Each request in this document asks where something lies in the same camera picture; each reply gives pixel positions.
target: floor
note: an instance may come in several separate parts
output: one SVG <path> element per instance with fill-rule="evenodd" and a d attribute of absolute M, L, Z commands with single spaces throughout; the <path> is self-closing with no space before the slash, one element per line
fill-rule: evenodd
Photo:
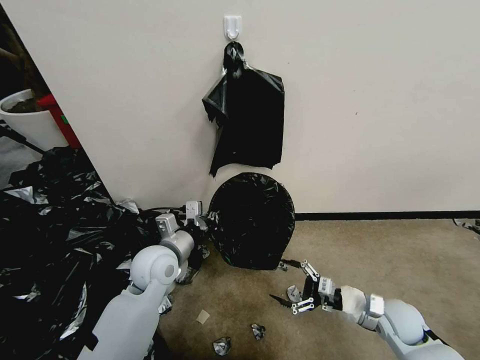
<path fill-rule="evenodd" d="M 417 307 L 434 332 L 465 359 L 480 354 L 480 241 L 451 220 L 302 221 L 284 253 L 308 259 L 337 285 L 351 285 Z M 303 273 L 235 268 L 211 251 L 191 285 L 173 291 L 160 332 L 175 359 L 213 359 L 229 336 L 227 359 L 396 359 L 375 333 L 341 313 L 295 316 L 269 297 L 303 285 Z M 210 314 L 201 325 L 197 315 Z M 255 340 L 250 324 L 266 327 Z"/>

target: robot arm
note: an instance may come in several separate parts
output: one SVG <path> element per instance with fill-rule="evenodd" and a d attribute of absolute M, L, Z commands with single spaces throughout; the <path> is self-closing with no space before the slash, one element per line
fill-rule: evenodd
<path fill-rule="evenodd" d="M 159 323 L 159 306 L 181 269 L 186 269 L 194 238 L 201 236 L 197 230 L 206 230 L 201 213 L 200 201 L 188 201 L 185 226 L 178 226 L 171 213 L 155 218 L 160 244 L 142 249 L 133 258 L 130 286 L 107 304 L 78 360 L 145 357 Z"/>
<path fill-rule="evenodd" d="M 377 332 L 400 360 L 462 360 L 453 348 L 434 334 L 420 312 L 401 300 L 389 299 L 375 294 L 366 295 L 351 287 L 335 287 L 332 279 L 320 274 L 304 260 L 283 260 L 299 267 L 306 275 L 302 301 L 290 302 L 276 296 L 284 306 L 291 307 L 293 315 L 321 307 L 322 310 L 342 311 L 350 321 L 362 328 Z"/>

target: hanging garbage bag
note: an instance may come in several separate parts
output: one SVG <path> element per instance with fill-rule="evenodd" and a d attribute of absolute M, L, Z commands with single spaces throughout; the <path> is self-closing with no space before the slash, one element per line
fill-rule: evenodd
<path fill-rule="evenodd" d="M 218 188 L 209 212 L 219 219 L 211 239 L 229 265 L 277 268 L 295 228 L 294 203 L 282 184 L 267 175 L 243 172 Z"/>
<path fill-rule="evenodd" d="M 210 174 L 237 163 L 272 169 L 282 158 L 284 133 L 282 78 L 249 66 L 238 42 L 224 51 L 223 73 L 202 99 L 218 126 Z"/>

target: black plastic bag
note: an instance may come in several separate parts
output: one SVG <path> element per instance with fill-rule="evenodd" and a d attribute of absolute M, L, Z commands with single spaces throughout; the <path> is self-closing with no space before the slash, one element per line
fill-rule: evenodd
<path fill-rule="evenodd" d="M 156 214 L 115 205 L 86 154 L 69 147 L 10 183 L 0 192 L 0 358 L 76 359 L 129 284 L 117 266 L 159 243 Z"/>
<path fill-rule="evenodd" d="M 227 264 L 239 268 L 277 268 L 295 228 L 295 209 L 284 186 L 273 178 L 243 172 L 224 182 L 209 212 L 219 226 L 211 233 Z"/>
<path fill-rule="evenodd" d="M 223 76 L 202 99 L 218 125 L 210 174 L 237 163 L 272 169 L 282 158 L 285 92 L 282 78 L 247 64 L 238 42 L 224 51 Z"/>

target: white adhesive hook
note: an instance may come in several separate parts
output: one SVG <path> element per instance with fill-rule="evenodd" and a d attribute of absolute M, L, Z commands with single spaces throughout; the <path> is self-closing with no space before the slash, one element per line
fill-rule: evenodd
<path fill-rule="evenodd" d="M 235 40 L 242 31 L 242 17 L 240 15 L 225 15 L 223 29 L 227 39 Z"/>

